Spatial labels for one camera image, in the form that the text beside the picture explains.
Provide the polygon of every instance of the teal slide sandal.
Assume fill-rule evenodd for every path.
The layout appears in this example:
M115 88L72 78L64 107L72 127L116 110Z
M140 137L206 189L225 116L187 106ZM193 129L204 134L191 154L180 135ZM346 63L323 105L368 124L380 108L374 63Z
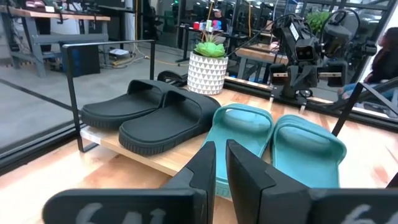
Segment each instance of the teal slide sandal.
M338 166L346 146L325 128L296 115L275 124L272 163L276 169L311 188L338 188Z
M230 197L226 173L226 140L234 139L240 145L261 157L274 129L272 116L265 110L234 103L219 108L213 117L213 127L207 141L216 144L216 194Z

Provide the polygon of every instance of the white geometric planter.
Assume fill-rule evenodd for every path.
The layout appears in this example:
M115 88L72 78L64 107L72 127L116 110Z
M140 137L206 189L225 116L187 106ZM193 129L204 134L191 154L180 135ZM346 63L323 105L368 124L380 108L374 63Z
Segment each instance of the white geometric planter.
M191 52L188 68L188 89L204 95L221 93L228 57L208 58Z

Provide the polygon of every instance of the slide sandal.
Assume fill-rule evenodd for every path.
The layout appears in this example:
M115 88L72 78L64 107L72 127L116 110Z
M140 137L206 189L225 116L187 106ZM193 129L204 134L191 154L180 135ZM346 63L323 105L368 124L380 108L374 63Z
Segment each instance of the slide sandal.
M338 188L338 165L346 146L325 128L296 115L275 125L272 163L276 169L310 188Z
M185 90L166 93L161 108L140 118L124 122L119 142L127 150L154 155L203 134L220 104L209 96Z
M216 194L230 197L226 172L226 141L234 139L257 157L264 153L274 129L272 116L265 110L234 103L218 109L205 143L216 144Z
M94 128L118 129L125 121L149 114L162 106L163 97L177 87L154 80L133 80L127 93L112 100L84 105L81 120Z

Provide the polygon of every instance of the concrete floor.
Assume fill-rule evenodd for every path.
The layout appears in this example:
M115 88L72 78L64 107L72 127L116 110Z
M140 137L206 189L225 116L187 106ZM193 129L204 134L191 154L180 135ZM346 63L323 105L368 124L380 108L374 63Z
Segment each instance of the concrete floor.
M139 50L149 55L148 45L140 45ZM187 73L187 66L172 65L181 55L182 51L179 49L157 45L155 76L164 70L181 75ZM140 78L149 78L149 60L139 60L127 68L102 69L100 74L74 78L78 107L119 96L126 92L131 80ZM71 105L67 79L62 73L48 71L47 77L39 78L33 65L22 67L20 70L0 66L0 79ZM321 98L336 98L333 90L317 88L314 93ZM6 85L0 85L0 113L0 149L72 120L72 112Z

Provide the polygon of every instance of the printed number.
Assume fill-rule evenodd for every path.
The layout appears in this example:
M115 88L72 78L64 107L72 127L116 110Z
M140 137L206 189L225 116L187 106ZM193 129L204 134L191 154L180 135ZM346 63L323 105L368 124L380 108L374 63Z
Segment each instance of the printed number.
M359 218L363 213L368 212L372 207L370 205L360 205L346 216L341 224L376 224L369 218ZM393 214L386 224L398 223L398 212Z
M77 215L76 224L95 224L90 222L90 220L93 215L102 207L103 206L100 203L91 203L86 205L83 209L80 210L79 214ZM150 215L152 215L150 224L162 224L166 213L158 208L151 211ZM128 212L124 217L122 224L130 223L142 224L142 215L138 212Z

